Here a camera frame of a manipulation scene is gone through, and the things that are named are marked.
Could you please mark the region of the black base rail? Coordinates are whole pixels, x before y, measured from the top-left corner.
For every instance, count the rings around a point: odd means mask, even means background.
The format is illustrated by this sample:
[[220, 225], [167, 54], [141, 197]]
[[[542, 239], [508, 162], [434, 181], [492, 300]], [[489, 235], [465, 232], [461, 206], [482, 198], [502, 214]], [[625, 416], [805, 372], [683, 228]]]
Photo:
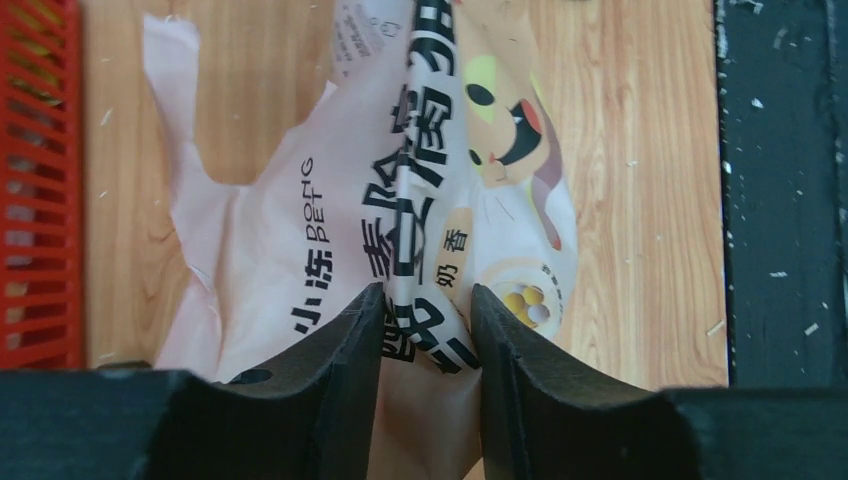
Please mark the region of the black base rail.
[[730, 380], [847, 384], [847, 5], [714, 8]]

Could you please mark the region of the red plastic shopping basket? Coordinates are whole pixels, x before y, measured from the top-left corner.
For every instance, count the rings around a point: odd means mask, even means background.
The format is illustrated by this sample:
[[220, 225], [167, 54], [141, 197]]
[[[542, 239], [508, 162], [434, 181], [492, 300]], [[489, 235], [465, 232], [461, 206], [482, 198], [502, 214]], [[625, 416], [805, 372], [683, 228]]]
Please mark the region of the red plastic shopping basket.
[[1, 4], [1, 366], [85, 364], [76, 1]]

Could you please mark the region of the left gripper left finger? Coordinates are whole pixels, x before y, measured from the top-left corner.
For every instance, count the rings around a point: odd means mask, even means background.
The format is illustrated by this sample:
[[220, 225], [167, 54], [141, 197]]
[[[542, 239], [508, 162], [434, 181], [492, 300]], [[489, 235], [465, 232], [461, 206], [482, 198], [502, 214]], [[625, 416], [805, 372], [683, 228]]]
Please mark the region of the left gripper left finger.
[[373, 283], [307, 338], [221, 385], [212, 478], [365, 478], [383, 315], [383, 287]]

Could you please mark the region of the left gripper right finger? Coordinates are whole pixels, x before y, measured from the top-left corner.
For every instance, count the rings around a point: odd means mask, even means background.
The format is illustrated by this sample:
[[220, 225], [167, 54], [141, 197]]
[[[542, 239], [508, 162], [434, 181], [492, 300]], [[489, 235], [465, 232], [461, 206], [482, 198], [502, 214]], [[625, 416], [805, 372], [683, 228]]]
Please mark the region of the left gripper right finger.
[[488, 479], [697, 479], [692, 429], [669, 393], [607, 375], [472, 290]]

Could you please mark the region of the pink cat litter bag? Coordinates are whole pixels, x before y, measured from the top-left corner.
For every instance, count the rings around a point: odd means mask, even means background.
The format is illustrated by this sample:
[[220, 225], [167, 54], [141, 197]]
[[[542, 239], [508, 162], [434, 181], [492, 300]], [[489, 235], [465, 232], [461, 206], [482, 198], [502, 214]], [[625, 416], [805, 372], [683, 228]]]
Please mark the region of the pink cat litter bag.
[[204, 170], [195, 26], [146, 15], [143, 69], [193, 274], [156, 366], [233, 380], [381, 282], [368, 475], [464, 478], [481, 456], [473, 287], [552, 339], [576, 280], [575, 210], [528, 11], [338, 2], [333, 78], [249, 185]]

